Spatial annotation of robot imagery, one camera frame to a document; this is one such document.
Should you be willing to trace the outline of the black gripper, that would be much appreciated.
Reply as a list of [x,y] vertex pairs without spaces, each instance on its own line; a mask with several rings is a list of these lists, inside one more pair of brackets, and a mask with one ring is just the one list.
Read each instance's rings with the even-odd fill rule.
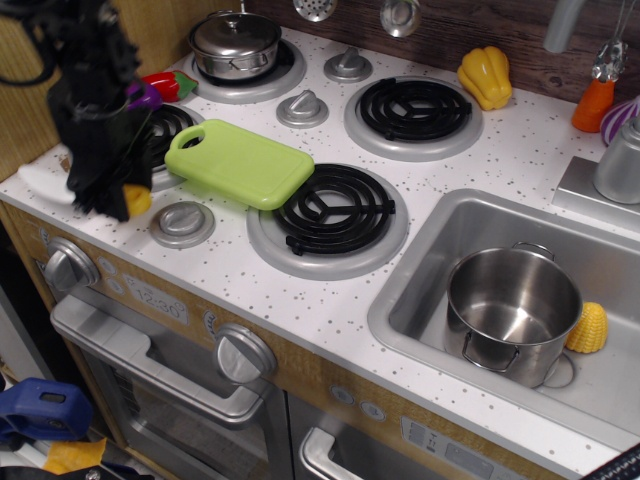
[[128,221],[123,185],[153,187],[151,110],[128,110],[124,95],[109,106],[78,103],[68,87],[51,88],[47,102],[60,140],[71,153],[67,187],[75,194],[75,208]]

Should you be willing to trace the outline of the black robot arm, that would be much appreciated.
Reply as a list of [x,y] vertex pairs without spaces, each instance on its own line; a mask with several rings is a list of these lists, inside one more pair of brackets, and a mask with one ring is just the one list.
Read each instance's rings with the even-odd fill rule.
[[19,22],[42,62],[35,77],[2,83],[27,87],[61,74],[47,103],[71,154],[74,206],[128,221],[134,198],[150,198],[153,129],[150,108],[135,103],[140,62],[117,10],[109,1],[4,1],[1,14]]

